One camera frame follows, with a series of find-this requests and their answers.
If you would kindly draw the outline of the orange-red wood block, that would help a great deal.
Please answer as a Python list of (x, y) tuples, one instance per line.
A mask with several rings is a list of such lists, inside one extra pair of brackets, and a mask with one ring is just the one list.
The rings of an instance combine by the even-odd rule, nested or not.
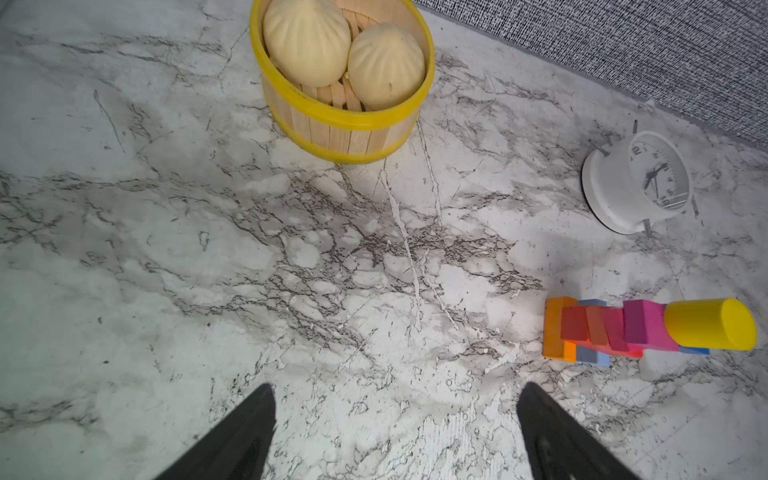
[(593, 349), (617, 357), (643, 357), (643, 349), (631, 346), (625, 338), (624, 311), (621, 308), (587, 306), (586, 318)]

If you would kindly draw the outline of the light blue wood block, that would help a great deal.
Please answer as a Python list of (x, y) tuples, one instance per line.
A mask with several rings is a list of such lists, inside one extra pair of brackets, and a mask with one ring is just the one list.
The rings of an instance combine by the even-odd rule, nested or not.
[[(599, 299), (586, 299), (578, 302), (579, 306), (602, 306), (605, 307), (607, 303)], [(584, 364), (592, 364), (600, 367), (608, 368), (610, 366), (610, 356), (596, 350), (589, 349), (587, 347), (577, 347), (577, 361)]]

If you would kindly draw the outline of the orange wood bar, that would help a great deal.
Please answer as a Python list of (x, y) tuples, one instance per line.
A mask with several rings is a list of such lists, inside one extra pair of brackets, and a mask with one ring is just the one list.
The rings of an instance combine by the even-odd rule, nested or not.
[(545, 305), (542, 355), (550, 360), (575, 363), (577, 345), (561, 337), (562, 311), (575, 307), (578, 301), (572, 297), (548, 298)]

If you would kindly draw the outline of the magenta wood cube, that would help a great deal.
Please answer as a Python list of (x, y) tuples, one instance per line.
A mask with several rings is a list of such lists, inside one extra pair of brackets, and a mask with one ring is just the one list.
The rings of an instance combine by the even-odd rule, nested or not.
[(647, 300), (623, 302), (624, 338), (629, 345), (657, 351), (679, 350), (664, 322), (665, 306)]

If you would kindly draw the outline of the yellow rimmed wooden steamer basket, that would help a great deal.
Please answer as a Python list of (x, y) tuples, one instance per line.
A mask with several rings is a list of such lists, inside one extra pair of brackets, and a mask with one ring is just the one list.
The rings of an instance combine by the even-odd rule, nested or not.
[(323, 160), (364, 164), (390, 156), (408, 139), (435, 76), (436, 53), (431, 32), (411, 1), (338, 1), (357, 37), (366, 28), (391, 22), (415, 36), (425, 60), (425, 79), (415, 93), (390, 109), (371, 111), (359, 101), (349, 80), (320, 88), (284, 76), (272, 62), (263, 41), (263, 19), (270, 3), (255, 1), (250, 38), (261, 68), (261, 85), (272, 116), (296, 145)]

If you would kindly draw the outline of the cream steamed bun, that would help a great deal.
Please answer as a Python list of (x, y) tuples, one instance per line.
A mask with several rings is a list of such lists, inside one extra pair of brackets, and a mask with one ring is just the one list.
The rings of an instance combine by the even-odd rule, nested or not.
[(368, 111), (385, 110), (410, 98), (426, 76), (416, 38), (392, 24), (376, 24), (352, 42), (348, 56), (351, 88)]
[(273, 1), (262, 29), (270, 58), (298, 84), (326, 87), (345, 73), (351, 30), (334, 2)]

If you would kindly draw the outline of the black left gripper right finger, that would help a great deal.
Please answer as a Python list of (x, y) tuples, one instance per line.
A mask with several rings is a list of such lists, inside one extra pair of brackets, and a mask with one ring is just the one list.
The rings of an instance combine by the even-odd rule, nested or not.
[(535, 479), (637, 477), (538, 384), (525, 384), (516, 412)]

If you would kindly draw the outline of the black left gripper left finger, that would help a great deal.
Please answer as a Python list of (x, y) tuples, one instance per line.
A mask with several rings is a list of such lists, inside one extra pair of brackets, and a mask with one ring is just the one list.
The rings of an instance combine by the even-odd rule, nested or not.
[(260, 385), (160, 479), (260, 479), (276, 427), (276, 400), (270, 384)]

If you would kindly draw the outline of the left cream steamed bun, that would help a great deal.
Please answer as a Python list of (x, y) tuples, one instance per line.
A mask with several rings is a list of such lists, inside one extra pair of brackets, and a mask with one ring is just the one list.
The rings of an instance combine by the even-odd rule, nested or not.
[(298, 84), (326, 87), (345, 73), (351, 30), (334, 2), (273, 1), (262, 29), (270, 58)]

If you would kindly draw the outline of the yellow wood cylinder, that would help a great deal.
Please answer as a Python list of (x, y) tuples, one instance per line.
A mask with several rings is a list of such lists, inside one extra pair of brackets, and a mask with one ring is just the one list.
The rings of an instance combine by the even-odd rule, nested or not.
[(664, 323), (683, 347), (749, 351), (757, 344), (755, 320), (736, 299), (673, 302), (665, 307)]

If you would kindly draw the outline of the dark blue wood cube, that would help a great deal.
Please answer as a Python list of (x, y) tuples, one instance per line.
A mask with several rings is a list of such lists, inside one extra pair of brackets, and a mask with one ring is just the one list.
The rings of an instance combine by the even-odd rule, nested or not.
[(710, 354), (710, 349), (708, 348), (694, 348), (694, 347), (679, 346), (678, 351), (680, 353), (691, 354), (691, 355), (709, 355)]

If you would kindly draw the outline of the white round alarm clock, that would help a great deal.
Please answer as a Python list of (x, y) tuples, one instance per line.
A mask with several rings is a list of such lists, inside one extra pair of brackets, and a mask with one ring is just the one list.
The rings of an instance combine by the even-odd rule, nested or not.
[(618, 142), (594, 147), (583, 163), (581, 186), (597, 219), (622, 235), (652, 237), (654, 224), (693, 203), (693, 183), (677, 147), (637, 127)]

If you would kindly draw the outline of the right cream steamed bun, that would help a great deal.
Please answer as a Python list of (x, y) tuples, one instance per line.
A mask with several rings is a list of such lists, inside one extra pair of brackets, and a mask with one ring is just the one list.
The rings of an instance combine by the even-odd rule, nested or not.
[(426, 76), (416, 38), (392, 24), (376, 24), (352, 42), (348, 56), (351, 88), (368, 111), (385, 110), (410, 98)]

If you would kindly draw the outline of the red wood block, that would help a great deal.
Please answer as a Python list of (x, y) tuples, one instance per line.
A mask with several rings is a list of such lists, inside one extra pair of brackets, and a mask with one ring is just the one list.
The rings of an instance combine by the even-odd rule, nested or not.
[(577, 345), (585, 345), (590, 341), (586, 306), (562, 309), (560, 335), (563, 340)]

